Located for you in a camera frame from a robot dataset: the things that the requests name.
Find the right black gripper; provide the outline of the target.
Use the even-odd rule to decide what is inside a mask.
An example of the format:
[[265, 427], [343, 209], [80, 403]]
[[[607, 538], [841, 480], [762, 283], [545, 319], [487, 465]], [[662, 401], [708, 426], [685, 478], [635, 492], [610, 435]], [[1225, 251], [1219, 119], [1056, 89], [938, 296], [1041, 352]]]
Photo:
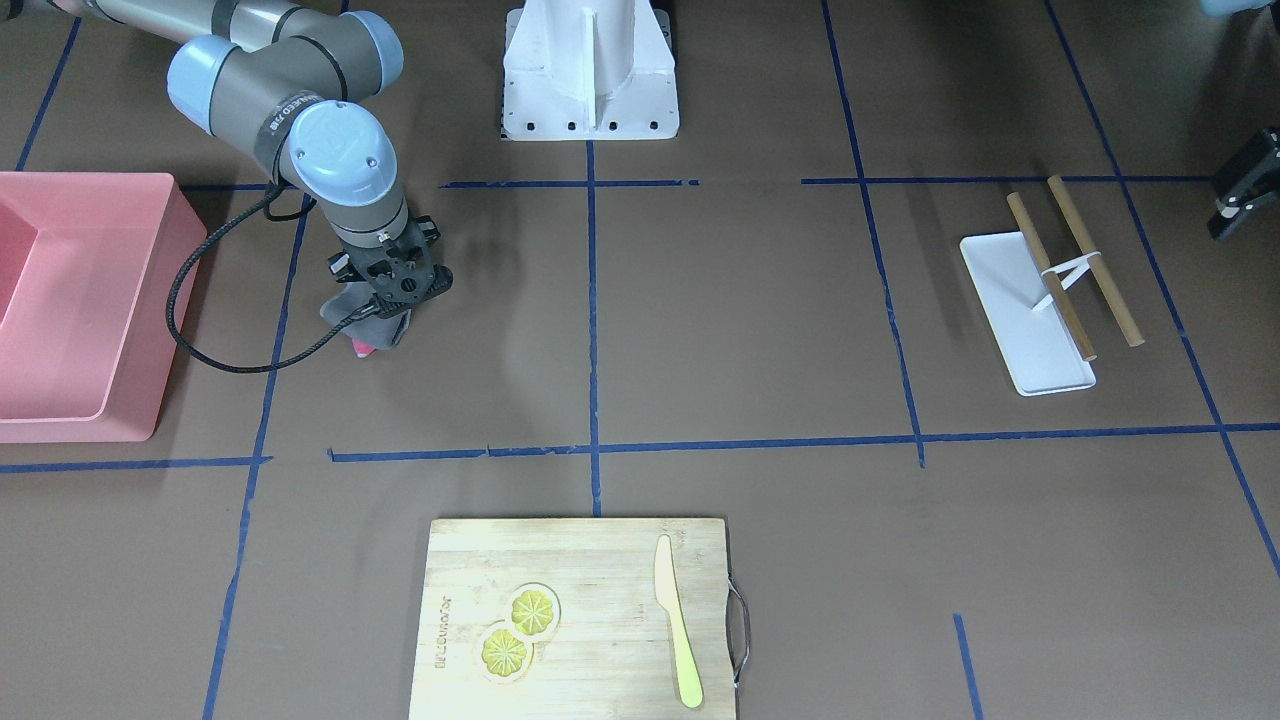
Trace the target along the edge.
[[448, 291], [453, 273], [431, 256], [440, 237], [434, 219], [422, 215], [376, 247], [357, 247], [344, 241], [342, 250], [328, 259], [330, 274], [338, 283], [364, 282], [369, 288], [357, 292], [355, 309], [343, 311], [340, 319], [389, 319]]

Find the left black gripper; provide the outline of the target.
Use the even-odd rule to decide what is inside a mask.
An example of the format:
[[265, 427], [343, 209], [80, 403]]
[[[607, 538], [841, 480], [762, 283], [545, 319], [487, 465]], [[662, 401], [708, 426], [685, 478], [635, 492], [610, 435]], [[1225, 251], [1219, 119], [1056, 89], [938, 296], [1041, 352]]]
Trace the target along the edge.
[[1277, 201], [1279, 132], [1265, 127], [1251, 136], [1211, 177], [1216, 213], [1210, 237], [1225, 241], [1254, 210]]

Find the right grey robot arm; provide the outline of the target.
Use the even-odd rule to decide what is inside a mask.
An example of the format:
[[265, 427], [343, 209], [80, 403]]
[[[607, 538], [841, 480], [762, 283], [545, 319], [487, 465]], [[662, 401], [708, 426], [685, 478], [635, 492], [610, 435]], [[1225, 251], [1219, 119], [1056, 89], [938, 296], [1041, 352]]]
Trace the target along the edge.
[[169, 38], [172, 105], [252, 158], [275, 184], [311, 195], [342, 243], [340, 283], [364, 283], [361, 315], [392, 318], [448, 291], [433, 261], [439, 232], [415, 217], [396, 150], [364, 100], [404, 65], [372, 12], [330, 15], [288, 1], [5, 1], [3, 19], [37, 12], [97, 18]]

